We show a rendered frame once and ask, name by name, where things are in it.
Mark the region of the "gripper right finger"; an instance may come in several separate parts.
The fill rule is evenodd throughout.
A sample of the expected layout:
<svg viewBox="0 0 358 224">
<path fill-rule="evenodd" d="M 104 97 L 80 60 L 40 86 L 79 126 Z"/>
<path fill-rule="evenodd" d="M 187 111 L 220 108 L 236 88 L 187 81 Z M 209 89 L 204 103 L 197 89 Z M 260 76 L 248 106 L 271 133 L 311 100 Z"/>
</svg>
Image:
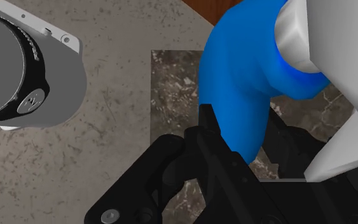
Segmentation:
<svg viewBox="0 0 358 224">
<path fill-rule="evenodd" d="M 320 183 L 305 181 L 305 169 L 324 145 L 270 110 L 263 149 L 278 164 L 279 177 L 261 184 L 282 212 L 282 224 L 358 224 L 358 169 Z"/>
</svg>

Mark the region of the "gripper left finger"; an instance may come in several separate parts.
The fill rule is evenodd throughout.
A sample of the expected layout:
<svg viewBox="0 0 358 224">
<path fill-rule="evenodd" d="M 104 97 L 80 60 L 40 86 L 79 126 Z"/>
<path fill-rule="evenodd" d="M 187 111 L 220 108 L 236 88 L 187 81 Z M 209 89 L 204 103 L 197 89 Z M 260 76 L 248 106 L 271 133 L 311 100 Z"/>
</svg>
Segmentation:
<svg viewBox="0 0 358 224">
<path fill-rule="evenodd" d="M 286 224 L 243 158 L 220 135 L 210 104 L 184 136 L 164 134 L 86 212 L 84 224 L 163 224 L 162 212 L 196 179 L 206 207 L 193 224 Z"/>
</svg>

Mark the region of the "blue and white figure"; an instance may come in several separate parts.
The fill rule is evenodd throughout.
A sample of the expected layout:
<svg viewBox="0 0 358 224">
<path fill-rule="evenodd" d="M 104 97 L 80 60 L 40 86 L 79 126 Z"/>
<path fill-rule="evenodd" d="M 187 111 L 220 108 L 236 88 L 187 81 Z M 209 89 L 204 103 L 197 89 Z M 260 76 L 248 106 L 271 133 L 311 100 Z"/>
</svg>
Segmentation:
<svg viewBox="0 0 358 224">
<path fill-rule="evenodd" d="M 329 84 L 355 111 L 306 168 L 309 182 L 358 168 L 358 0 L 242 0 L 214 26 L 199 65 L 200 103 L 248 163 L 272 97 L 311 99 Z"/>
</svg>

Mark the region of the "dark marbled robot stand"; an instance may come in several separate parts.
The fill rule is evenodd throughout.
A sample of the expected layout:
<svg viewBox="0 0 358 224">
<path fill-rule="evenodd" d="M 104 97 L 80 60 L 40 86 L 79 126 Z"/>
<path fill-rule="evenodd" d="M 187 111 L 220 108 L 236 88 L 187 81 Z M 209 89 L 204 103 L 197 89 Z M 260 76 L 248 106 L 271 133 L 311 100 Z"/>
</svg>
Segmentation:
<svg viewBox="0 0 358 224">
<path fill-rule="evenodd" d="M 151 52 L 150 140 L 162 134 L 181 136 L 198 123 L 198 65 L 200 51 L 153 50 Z M 313 99 L 295 101 L 274 97 L 270 106 L 286 124 L 303 128 L 327 141 L 348 120 L 353 105 L 333 85 Z M 163 224 L 193 224 L 205 207 L 196 180 L 185 182 L 170 200 Z"/>
</svg>

